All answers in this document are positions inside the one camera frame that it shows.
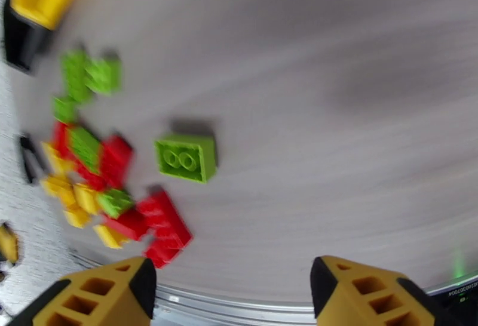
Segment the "table surface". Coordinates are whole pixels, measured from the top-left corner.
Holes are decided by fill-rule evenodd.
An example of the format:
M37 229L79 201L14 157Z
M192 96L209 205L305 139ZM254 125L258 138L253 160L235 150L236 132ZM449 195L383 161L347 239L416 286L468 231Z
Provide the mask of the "table surface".
M169 192L195 238L161 283L310 302L315 256L423 287L476 270L478 0L77 0L35 76L12 70L22 129L51 137L59 55L116 51L124 89L83 106L136 157L127 188ZM153 139L213 132L206 184L158 173ZM65 237L98 262L91 227Z

